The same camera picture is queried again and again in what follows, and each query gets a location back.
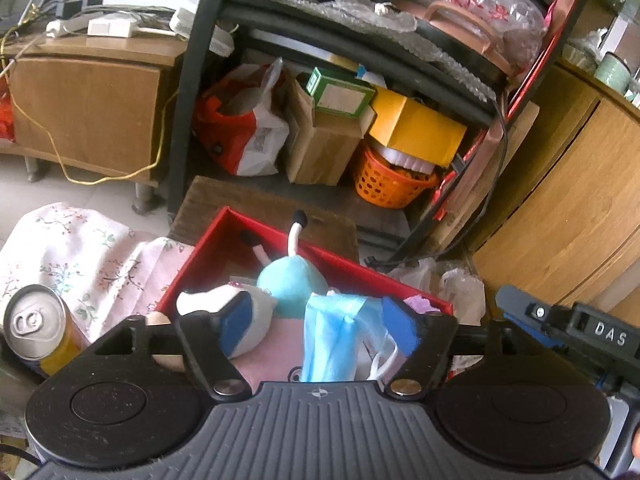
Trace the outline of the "green white box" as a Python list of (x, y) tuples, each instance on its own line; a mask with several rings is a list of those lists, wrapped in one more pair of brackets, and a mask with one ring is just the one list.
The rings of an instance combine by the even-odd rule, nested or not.
[(320, 67), (312, 70), (305, 89), (315, 110), (348, 118), (359, 118), (376, 93), (365, 81)]

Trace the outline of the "black metal shelf rack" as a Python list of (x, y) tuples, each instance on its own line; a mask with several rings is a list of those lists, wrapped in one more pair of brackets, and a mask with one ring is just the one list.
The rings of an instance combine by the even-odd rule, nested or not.
[[(551, 15), (551, 25), (532, 66), (518, 77), (501, 113), (514, 122), (561, 53), (570, 30), (587, 0), (534, 0), (539, 10)], [(219, 75), (230, 62), (209, 56), (206, 34), (219, 21), (251, 30), (270, 32), (288, 40), (325, 50), (332, 60), (324, 64), (341, 74), (355, 73), (359, 66), (398, 82), (426, 96), (469, 124), (487, 128), (499, 116), (497, 99), (480, 88), (480, 80), (430, 40), (405, 46), (393, 38), (371, 32), (345, 12), (303, 8), (293, 0), (198, 0), (194, 25), (186, 46), (179, 78), (169, 150), (168, 217), (175, 218), (190, 180), (189, 150), (195, 100), (205, 75)]]

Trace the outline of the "bubble wrap sheet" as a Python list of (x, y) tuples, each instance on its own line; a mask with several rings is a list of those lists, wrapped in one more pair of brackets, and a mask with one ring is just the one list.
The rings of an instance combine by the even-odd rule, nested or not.
[(355, 32), (393, 41), (423, 62), (434, 63), (483, 102), (494, 102), (496, 92), (443, 48), (419, 32), (418, 20), (396, 11), (387, 2), (374, 0), (271, 0), (302, 10), (317, 18), (345, 25)]

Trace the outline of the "red white plastic bag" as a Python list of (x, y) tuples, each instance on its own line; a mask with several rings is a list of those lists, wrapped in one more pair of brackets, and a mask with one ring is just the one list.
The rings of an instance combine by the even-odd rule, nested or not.
[(282, 58), (269, 65), (242, 64), (203, 92), (194, 105), (192, 131), (209, 157), (228, 174), (265, 177), (290, 127), (274, 92), (286, 83)]

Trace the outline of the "mint green cup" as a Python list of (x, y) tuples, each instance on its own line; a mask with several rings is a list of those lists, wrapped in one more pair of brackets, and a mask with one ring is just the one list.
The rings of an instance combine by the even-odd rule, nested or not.
[(594, 78), (622, 96), (631, 82), (632, 73), (626, 62), (613, 52), (606, 52), (594, 72)]

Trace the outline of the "wooden tv stand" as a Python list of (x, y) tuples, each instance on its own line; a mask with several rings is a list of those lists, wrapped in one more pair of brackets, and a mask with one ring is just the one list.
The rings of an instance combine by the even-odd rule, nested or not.
[(12, 40), (3, 49), (4, 154), (37, 181), (44, 162), (134, 182), (146, 214), (168, 168), (174, 99), (186, 43), (163, 36)]

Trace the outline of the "white power strip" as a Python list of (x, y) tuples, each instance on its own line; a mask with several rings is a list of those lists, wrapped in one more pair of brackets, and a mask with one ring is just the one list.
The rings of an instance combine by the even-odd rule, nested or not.
[(140, 18), (129, 13), (101, 12), (73, 16), (62, 20), (50, 21), (46, 27), (48, 38), (60, 38), (72, 35), (93, 37), (130, 38), (134, 36), (140, 24)]

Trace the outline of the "yellow cardboard box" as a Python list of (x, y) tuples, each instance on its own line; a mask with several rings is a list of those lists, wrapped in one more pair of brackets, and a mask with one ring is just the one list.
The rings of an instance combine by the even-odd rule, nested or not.
[(466, 133), (461, 122), (392, 90), (376, 88), (371, 107), (374, 140), (435, 166), (450, 164)]

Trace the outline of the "yellow blue drink can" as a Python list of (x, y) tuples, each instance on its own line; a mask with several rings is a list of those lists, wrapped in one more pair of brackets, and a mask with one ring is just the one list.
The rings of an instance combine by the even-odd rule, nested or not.
[(89, 345), (64, 300), (40, 284), (27, 285), (11, 297), (3, 330), (13, 353), (46, 377), (62, 370)]

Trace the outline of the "pink patterned plastic bag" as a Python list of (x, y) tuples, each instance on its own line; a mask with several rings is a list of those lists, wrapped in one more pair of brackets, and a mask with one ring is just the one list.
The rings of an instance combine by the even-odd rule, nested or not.
[(530, 0), (442, 0), (461, 6), (487, 22), (501, 37), (502, 55), (528, 70), (548, 30), (546, 16)]

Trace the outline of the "blue face mask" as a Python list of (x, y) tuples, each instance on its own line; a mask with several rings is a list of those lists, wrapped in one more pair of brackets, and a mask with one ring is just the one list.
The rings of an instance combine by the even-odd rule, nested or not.
[(406, 360), (383, 320), (381, 298), (330, 292), (309, 297), (301, 382), (386, 384)]

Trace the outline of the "red cardboard box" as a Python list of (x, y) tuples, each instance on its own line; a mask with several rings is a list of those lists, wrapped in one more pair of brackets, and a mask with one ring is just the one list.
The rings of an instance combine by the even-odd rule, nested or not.
[(164, 292), (157, 311), (177, 313), (183, 292), (208, 292), (231, 280), (231, 267), (256, 278), (257, 286), (278, 300), (282, 318), (302, 318), (310, 294), (335, 288), (343, 294), (405, 300), (421, 296), (446, 314), (452, 305), (359, 263), (306, 242), (290, 243), (288, 234), (224, 207), (198, 240), (194, 251)]

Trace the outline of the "dark wooden board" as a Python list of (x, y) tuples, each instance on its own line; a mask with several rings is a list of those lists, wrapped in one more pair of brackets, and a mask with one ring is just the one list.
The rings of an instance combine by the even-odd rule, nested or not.
[(356, 224), (349, 218), (252, 186), (203, 176), (195, 177), (186, 191), (169, 237), (194, 246), (225, 206), (282, 232), (288, 232), (294, 212), (301, 210), (308, 219), (302, 235), (305, 242), (345, 259), (359, 260)]

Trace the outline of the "wooden cabinet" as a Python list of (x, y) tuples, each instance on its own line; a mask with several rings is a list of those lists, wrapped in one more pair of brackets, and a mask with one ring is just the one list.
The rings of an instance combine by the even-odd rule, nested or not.
[(565, 61), (472, 229), (472, 263), (493, 302), (514, 285), (552, 304), (627, 315), (639, 296), (639, 111)]

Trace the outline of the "pink pig plush toy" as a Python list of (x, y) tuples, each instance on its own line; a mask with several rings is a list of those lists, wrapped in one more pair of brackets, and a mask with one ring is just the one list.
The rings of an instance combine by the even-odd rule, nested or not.
[[(301, 211), (294, 214), (288, 232), (290, 243), (299, 243), (306, 228), (307, 217)], [(239, 292), (248, 292), (253, 304), (250, 328), (230, 356), (245, 380), (257, 388), (261, 382), (286, 380), (301, 382), (304, 346), (302, 318), (282, 318), (278, 315), (278, 300), (270, 292), (254, 285), (230, 281), (208, 292), (183, 292), (177, 300), (177, 312), (186, 315), (194, 311), (217, 312)]]

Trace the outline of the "brown cardboard box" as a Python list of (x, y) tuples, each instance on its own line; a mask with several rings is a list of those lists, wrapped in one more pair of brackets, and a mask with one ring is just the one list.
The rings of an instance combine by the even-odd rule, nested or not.
[(367, 105), (358, 118), (317, 110), (304, 89), (308, 73), (300, 73), (288, 87), (285, 118), (290, 133), (283, 148), (288, 182), (337, 185), (376, 114)]

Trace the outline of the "orange plastic basket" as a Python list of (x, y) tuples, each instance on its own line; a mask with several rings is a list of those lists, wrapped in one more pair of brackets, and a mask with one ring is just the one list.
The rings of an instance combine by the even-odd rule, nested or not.
[(393, 166), (364, 141), (352, 156), (350, 170), (357, 194), (366, 202), (386, 209), (404, 209), (439, 185), (438, 174), (420, 174)]

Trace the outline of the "lilac cloth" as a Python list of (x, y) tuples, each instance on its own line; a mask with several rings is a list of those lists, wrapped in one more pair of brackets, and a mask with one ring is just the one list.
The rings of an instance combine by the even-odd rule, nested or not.
[(421, 295), (408, 297), (404, 303), (420, 315), (439, 311), (439, 308), (434, 307), (430, 300)]

